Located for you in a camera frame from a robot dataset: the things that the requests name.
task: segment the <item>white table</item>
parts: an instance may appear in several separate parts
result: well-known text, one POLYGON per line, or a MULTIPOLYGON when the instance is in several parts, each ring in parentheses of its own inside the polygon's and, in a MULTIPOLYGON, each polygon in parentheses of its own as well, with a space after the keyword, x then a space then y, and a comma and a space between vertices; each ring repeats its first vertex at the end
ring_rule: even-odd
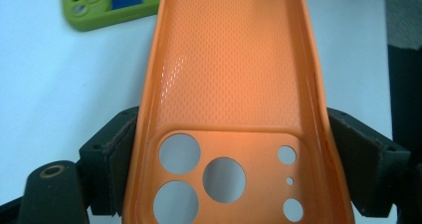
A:
MULTIPOLYGON (((137 106, 155 16, 73 30, 60 0, 0 0, 0 204, 26 177, 137 106)), ((383 0, 308 0, 327 103, 391 137, 383 0)), ((92 223, 118 223, 94 217, 92 223)), ((356 214, 356 223, 395 223, 356 214)))

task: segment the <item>phone case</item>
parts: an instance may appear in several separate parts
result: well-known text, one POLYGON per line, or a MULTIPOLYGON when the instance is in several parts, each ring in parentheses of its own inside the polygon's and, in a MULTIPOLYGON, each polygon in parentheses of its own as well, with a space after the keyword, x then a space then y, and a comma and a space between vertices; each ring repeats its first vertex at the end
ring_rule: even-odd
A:
POLYGON ((89 31, 157 13, 159 0, 62 0, 66 19, 89 31))
POLYGON ((122 218, 353 223, 306 0, 161 0, 122 218))

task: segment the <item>blue object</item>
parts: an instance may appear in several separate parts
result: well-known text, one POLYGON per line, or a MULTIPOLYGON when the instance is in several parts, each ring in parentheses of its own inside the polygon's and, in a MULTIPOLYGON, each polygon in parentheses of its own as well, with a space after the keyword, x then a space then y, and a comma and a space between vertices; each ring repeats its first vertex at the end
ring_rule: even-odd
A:
POLYGON ((142 0, 111 0, 111 10, 142 4, 142 0))

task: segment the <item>green object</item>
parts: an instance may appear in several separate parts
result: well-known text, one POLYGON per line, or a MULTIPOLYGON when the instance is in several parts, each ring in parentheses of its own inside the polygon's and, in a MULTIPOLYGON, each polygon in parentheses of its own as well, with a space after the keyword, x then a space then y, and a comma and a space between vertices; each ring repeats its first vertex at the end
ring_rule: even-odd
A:
POLYGON ((157 14, 159 0, 62 0, 68 22, 89 31, 157 14))

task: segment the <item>orange phone case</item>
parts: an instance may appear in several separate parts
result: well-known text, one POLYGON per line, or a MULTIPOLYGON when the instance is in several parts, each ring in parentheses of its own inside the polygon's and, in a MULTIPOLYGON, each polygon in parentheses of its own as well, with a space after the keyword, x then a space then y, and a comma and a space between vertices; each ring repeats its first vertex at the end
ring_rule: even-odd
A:
POLYGON ((161 0, 123 222, 157 223, 154 198, 172 181, 194 190, 193 223, 354 222, 306 0, 161 0), (183 174, 160 163, 161 145, 176 133, 200 148, 183 174), (284 147, 293 149, 293 163, 280 160, 284 147), (203 184, 220 157, 246 177, 230 203, 203 184), (288 200, 301 204, 299 220, 284 214, 288 200))

